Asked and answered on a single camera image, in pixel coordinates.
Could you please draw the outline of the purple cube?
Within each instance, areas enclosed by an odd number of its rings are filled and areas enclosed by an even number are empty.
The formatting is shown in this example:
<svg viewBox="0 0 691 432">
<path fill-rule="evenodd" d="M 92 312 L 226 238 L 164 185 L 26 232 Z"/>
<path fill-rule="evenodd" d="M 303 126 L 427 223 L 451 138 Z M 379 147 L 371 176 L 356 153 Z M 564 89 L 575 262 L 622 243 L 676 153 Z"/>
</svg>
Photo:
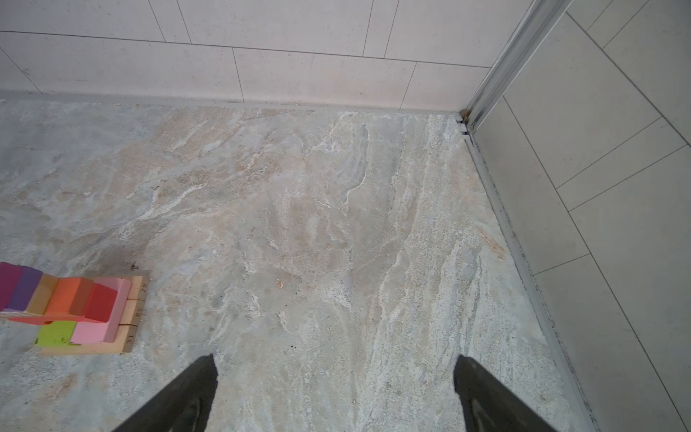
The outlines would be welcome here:
<svg viewBox="0 0 691 432">
<path fill-rule="evenodd" d="M 6 311 L 10 312 L 24 312 L 26 311 L 33 294 L 43 277 L 41 270 L 32 268 L 30 266 L 19 266 L 21 273 L 15 285 L 14 292 L 10 298 Z"/>
</svg>

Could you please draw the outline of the orange block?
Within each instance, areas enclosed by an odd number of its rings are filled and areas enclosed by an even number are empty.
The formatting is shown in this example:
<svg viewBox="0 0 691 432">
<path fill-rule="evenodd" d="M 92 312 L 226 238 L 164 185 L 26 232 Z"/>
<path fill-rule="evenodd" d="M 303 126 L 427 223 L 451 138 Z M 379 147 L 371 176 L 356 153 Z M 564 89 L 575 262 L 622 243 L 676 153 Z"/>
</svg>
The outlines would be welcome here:
<svg viewBox="0 0 691 432">
<path fill-rule="evenodd" d="M 93 280 L 80 277 L 44 274 L 35 283 L 25 278 L 1 316 L 39 324 L 45 320 L 73 320 L 84 314 L 93 286 Z"/>
</svg>

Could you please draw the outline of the natural wood long block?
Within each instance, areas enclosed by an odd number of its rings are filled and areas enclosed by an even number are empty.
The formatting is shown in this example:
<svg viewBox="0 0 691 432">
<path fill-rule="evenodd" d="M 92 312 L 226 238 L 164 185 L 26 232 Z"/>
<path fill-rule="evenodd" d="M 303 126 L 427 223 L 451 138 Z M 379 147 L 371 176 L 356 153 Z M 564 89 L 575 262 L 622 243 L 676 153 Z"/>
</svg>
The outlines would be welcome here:
<svg viewBox="0 0 691 432">
<path fill-rule="evenodd" d="M 140 325 L 144 304 L 144 300 L 128 299 L 123 309 L 120 324 L 138 327 L 138 325 Z"/>
<path fill-rule="evenodd" d="M 42 356 L 82 356 L 129 353 L 134 346 L 138 329 L 137 326 L 120 325 L 114 342 L 69 347 L 43 347 L 40 354 Z"/>
<path fill-rule="evenodd" d="M 147 294 L 147 284 L 145 278 L 141 275 L 133 275 L 130 277 L 131 289 L 128 293 L 129 300 L 145 299 Z"/>
</svg>

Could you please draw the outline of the pink block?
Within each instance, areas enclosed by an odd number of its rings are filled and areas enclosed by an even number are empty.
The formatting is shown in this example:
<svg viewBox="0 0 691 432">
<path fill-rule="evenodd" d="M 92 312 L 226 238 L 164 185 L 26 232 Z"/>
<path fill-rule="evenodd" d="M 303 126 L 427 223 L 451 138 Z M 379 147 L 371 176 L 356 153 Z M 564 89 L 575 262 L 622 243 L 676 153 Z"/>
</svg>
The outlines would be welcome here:
<svg viewBox="0 0 691 432">
<path fill-rule="evenodd" d="M 95 279 L 83 320 L 77 323 L 71 345 L 114 342 L 130 289 L 130 279 Z"/>
</svg>

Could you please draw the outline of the small natural wood cube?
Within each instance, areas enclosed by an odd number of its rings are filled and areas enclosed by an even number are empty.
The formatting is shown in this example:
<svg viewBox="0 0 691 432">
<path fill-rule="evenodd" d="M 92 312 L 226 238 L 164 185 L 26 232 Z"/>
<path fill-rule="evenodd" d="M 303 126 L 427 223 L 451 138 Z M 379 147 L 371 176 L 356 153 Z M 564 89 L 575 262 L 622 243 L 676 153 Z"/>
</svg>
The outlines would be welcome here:
<svg viewBox="0 0 691 432">
<path fill-rule="evenodd" d="M 32 316 L 41 316 L 45 312 L 53 292 L 59 282 L 59 277 L 43 274 L 37 284 L 32 298 L 28 303 L 25 313 Z"/>
</svg>

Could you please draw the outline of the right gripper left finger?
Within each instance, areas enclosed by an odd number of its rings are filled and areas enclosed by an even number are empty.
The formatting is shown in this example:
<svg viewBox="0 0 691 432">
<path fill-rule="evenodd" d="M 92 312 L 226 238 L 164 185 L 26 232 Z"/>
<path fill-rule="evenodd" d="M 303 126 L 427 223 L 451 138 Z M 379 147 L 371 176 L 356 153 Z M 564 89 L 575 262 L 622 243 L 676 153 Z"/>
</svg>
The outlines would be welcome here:
<svg viewBox="0 0 691 432">
<path fill-rule="evenodd" d="M 217 387 L 213 355 L 201 356 L 115 431 L 205 431 Z"/>
</svg>

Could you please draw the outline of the lime green block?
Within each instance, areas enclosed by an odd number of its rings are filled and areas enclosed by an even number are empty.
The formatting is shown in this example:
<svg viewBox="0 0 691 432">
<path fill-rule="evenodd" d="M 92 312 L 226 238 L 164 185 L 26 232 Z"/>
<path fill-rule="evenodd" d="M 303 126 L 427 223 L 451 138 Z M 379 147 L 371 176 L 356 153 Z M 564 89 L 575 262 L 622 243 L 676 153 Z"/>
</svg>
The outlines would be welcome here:
<svg viewBox="0 0 691 432">
<path fill-rule="evenodd" d="M 69 347 L 76 327 L 75 321 L 54 321 L 41 326 L 35 345 L 37 347 Z"/>
</svg>

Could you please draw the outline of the red arch block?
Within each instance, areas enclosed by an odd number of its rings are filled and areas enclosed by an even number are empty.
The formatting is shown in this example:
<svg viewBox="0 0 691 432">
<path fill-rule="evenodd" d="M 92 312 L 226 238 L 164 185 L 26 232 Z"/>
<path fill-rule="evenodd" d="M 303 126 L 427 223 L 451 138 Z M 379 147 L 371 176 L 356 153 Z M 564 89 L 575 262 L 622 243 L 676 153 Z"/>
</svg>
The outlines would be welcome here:
<svg viewBox="0 0 691 432">
<path fill-rule="evenodd" d="M 13 317 L 11 321 L 48 325 L 58 321 L 106 323 L 110 320 L 118 292 L 86 279 L 61 279 L 42 315 Z"/>
</svg>

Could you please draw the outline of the right aluminium corner post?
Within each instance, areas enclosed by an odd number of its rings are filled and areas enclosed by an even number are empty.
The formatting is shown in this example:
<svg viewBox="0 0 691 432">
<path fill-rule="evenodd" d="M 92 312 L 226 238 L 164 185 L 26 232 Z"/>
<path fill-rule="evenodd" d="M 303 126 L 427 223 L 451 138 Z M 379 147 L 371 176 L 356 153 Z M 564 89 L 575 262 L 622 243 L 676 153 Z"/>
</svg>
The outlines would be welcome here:
<svg viewBox="0 0 691 432">
<path fill-rule="evenodd" d="M 571 3 L 572 0 L 532 2 L 471 102 L 460 112 L 469 133 L 482 125 Z"/>
</svg>

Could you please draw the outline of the magenta cube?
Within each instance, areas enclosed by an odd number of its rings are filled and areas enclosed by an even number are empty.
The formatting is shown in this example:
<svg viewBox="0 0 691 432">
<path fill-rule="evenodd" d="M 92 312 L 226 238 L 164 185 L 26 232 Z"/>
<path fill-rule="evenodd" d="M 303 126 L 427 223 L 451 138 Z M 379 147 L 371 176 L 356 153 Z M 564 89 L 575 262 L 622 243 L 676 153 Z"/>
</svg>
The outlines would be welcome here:
<svg viewBox="0 0 691 432">
<path fill-rule="evenodd" d="M 0 311 L 3 311 L 11 301 L 22 274 L 21 266 L 7 262 L 0 264 Z"/>
</svg>

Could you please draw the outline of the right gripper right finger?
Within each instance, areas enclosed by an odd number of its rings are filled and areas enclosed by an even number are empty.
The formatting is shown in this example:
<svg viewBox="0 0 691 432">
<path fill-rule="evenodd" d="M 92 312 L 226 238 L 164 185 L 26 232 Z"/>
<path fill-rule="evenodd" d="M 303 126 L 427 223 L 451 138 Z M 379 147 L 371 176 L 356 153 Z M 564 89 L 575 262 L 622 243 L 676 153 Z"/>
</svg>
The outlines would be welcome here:
<svg viewBox="0 0 691 432">
<path fill-rule="evenodd" d="M 462 404 L 466 431 L 556 432 L 472 357 L 458 356 L 453 388 Z"/>
</svg>

